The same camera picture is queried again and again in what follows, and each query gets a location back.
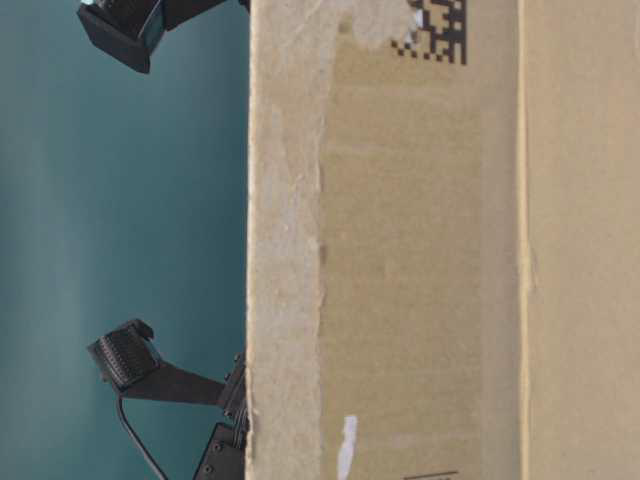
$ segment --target printed line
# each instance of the printed line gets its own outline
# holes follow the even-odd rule
[[[435,477],[447,477],[457,475],[458,471],[452,472],[440,472],[440,473],[429,473],[427,475],[416,475],[415,477],[404,477],[404,480],[420,480],[422,478],[435,478]]]

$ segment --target teal wall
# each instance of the teal wall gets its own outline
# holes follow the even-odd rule
[[[94,49],[70,0],[0,5],[0,478],[150,479],[85,346],[132,317],[221,377],[244,346],[248,16],[162,41],[152,74]],[[128,401],[173,479],[207,407]]]

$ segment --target cardboard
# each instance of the cardboard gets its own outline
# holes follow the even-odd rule
[[[255,2],[248,478],[640,473],[617,3]]]

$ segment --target qr code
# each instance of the qr code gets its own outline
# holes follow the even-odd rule
[[[408,0],[409,31],[391,47],[400,56],[467,64],[467,0]]]

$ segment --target black cable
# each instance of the black cable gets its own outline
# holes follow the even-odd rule
[[[133,428],[129,424],[129,421],[127,420],[127,417],[124,414],[124,409],[122,408],[122,397],[120,396],[117,397],[116,405],[117,405],[118,418],[120,419],[120,423],[122,424],[124,429],[127,431],[129,436],[131,437],[131,440],[133,440],[133,443],[135,444],[135,446],[138,447],[138,450],[140,450],[146,462],[149,464],[153,472],[156,474],[156,476],[160,480],[168,480],[168,477],[165,475],[165,473],[162,471],[160,466],[153,459],[149,451],[145,448],[144,444],[140,440],[140,437],[138,437],[138,434],[133,430]]]

